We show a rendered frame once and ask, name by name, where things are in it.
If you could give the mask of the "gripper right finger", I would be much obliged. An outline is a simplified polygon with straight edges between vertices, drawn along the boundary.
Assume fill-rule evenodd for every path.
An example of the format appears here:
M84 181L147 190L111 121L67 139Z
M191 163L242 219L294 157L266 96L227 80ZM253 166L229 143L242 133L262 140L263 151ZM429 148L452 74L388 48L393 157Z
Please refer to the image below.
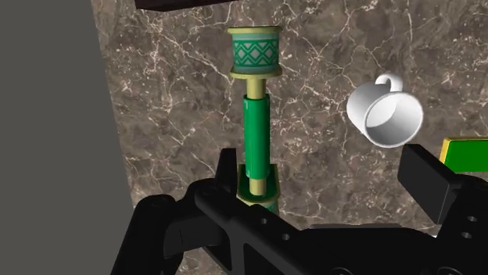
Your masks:
M421 145L402 148L398 181L432 222L432 275L488 275L488 182L457 174Z

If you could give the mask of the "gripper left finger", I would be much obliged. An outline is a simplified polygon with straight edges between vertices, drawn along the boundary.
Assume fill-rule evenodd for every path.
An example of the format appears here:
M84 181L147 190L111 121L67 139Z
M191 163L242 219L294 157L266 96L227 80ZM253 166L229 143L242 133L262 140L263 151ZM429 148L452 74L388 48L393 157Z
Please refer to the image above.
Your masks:
M227 275L313 275L299 231L236 197L236 150L184 198L150 195L135 207L110 275L175 275L185 252L203 248Z

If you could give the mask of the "green box with yellow edge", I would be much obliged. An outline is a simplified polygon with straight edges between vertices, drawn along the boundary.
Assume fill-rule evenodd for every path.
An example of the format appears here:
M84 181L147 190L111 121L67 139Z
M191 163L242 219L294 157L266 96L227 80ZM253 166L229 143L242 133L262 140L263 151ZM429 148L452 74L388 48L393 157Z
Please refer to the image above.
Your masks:
M488 172L488 137L445 137L440 162L455 173Z

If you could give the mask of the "white mug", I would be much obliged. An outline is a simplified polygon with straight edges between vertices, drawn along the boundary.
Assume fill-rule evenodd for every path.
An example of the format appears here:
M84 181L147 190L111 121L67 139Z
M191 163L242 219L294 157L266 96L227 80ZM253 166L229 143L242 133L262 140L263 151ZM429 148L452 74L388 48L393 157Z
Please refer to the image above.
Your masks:
M420 101L404 90L403 79L384 73L358 86L346 103L350 122L374 145L396 148L411 141L422 127Z

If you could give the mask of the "green and yellow pepper mill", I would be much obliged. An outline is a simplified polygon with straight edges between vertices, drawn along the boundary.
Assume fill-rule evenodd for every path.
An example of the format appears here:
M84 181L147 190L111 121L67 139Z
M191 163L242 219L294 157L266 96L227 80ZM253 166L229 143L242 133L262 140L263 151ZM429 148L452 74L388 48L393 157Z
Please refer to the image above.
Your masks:
M230 74L246 82L242 97L245 160L238 165L237 198L277 214L280 183L271 163L271 100L267 80L282 74L279 26L230 27Z

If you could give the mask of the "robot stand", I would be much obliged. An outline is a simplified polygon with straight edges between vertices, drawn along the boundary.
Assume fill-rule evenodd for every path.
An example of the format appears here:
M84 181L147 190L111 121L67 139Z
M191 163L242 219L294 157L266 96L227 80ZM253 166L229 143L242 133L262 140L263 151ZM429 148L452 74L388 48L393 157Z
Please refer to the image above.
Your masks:
M191 9L205 5L215 5L237 0L134 0L137 9L168 12L180 9Z

